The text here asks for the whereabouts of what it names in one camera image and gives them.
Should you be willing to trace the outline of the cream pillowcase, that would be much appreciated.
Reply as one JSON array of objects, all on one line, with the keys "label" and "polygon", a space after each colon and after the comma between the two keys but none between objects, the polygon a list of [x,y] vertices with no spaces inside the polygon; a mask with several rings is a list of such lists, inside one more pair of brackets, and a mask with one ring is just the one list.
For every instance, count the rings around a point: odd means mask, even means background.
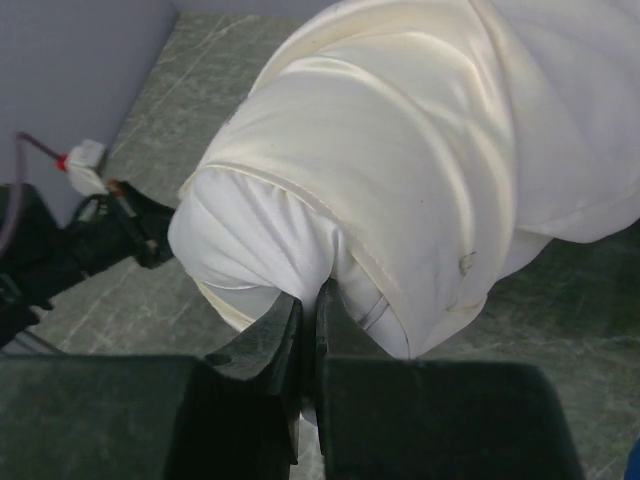
[{"label": "cream pillowcase", "polygon": [[207,168],[335,220],[419,356],[550,241],[637,221],[639,5],[336,3],[279,47],[187,180]]}]

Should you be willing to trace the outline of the white pillow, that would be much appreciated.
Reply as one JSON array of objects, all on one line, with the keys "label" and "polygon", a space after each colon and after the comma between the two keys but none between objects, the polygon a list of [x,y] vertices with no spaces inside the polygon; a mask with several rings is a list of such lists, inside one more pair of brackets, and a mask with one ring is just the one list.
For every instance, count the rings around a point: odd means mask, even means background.
[{"label": "white pillow", "polygon": [[392,356],[409,355],[403,328],[343,229],[281,188],[227,169],[200,171],[183,186],[169,243],[201,294],[238,332],[282,292],[313,318],[322,285],[333,279],[364,331]]}]

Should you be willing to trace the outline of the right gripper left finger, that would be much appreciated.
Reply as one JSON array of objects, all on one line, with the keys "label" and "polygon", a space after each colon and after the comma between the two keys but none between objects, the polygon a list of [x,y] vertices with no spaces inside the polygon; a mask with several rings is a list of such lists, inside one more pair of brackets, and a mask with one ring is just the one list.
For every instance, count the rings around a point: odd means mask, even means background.
[{"label": "right gripper left finger", "polygon": [[5,357],[5,479],[284,479],[297,460],[300,303],[188,356]]}]

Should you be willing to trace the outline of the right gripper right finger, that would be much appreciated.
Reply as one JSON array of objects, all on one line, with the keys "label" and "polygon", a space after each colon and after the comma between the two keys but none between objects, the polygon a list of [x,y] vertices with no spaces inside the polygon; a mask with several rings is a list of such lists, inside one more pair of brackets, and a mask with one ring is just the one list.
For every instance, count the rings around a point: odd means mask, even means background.
[{"label": "right gripper right finger", "polygon": [[397,360],[318,298],[316,392],[329,479],[579,479],[559,397],[522,363]]}]

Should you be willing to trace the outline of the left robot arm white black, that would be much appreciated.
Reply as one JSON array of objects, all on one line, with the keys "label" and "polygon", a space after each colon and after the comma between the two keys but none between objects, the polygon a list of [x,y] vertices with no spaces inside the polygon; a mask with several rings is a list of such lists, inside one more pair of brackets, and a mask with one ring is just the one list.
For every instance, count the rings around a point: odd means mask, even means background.
[{"label": "left robot arm white black", "polygon": [[121,261],[154,269],[173,257],[168,228],[174,210],[126,181],[111,180],[60,227],[38,190],[27,184],[16,229],[1,256],[1,353],[48,352],[28,329],[39,323],[35,307]]}]

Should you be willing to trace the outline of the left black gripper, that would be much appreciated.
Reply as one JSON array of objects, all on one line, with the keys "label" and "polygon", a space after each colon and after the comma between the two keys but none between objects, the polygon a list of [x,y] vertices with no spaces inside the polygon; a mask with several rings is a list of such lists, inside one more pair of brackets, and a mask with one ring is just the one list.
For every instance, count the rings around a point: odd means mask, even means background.
[{"label": "left black gripper", "polygon": [[126,258],[155,269],[173,257],[168,229],[174,210],[142,194],[126,181],[110,180],[97,197],[91,219],[74,220],[56,249],[52,274],[60,285],[76,285]]}]

